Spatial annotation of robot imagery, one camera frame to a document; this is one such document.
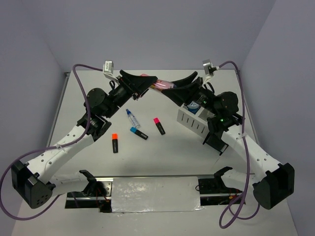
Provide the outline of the pink cap crayon tube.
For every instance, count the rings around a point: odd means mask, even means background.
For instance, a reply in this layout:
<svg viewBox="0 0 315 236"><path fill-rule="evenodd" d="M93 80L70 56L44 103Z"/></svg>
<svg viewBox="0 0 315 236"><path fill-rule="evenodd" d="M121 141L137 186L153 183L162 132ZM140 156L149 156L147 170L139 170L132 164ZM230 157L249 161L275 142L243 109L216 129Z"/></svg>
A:
<svg viewBox="0 0 315 236"><path fill-rule="evenodd" d="M149 89L162 92L165 89L173 89L175 87L176 85L173 82L157 79L156 82L149 87Z"/></svg>

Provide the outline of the blue splash-label round jar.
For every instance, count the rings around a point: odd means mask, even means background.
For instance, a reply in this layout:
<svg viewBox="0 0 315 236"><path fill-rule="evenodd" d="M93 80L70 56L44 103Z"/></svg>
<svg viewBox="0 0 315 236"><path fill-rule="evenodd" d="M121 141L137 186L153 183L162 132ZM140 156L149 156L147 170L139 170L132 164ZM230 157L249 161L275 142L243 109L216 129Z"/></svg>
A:
<svg viewBox="0 0 315 236"><path fill-rule="evenodd" d="M189 105L187 105L187 108L191 113L196 114L200 109L200 105L195 102L191 102Z"/></svg>

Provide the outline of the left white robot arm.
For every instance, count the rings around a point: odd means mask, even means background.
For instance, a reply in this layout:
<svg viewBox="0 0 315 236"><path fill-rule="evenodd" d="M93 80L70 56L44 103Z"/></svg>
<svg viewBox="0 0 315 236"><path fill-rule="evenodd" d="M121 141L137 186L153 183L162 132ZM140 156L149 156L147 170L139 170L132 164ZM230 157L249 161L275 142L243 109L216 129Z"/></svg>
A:
<svg viewBox="0 0 315 236"><path fill-rule="evenodd" d="M136 76L123 70L115 80L118 84L109 93L94 88L84 103L86 113L53 149L45 150L38 157L11 167L13 188L30 208L44 205L52 196L64 192L81 192L93 195L102 185L86 170L74 175L57 177L55 173L76 154L96 142L111 126L108 121L130 98L140 98L157 81L156 76Z"/></svg>

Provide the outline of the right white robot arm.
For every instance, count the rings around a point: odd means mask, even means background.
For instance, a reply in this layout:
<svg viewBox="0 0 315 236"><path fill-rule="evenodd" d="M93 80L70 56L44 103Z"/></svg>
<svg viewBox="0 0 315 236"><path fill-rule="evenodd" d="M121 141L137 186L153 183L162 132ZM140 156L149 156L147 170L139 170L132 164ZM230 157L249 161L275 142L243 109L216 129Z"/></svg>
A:
<svg viewBox="0 0 315 236"><path fill-rule="evenodd" d="M205 142L217 151L229 146L244 157L255 174L253 196L264 209L272 209L293 194L294 167L270 156L245 134L245 117L238 114L239 99L236 93L225 91L216 95L193 72L185 79L174 81L174 87L162 90L162 94L178 106L194 102L212 113L207 118Z"/></svg>

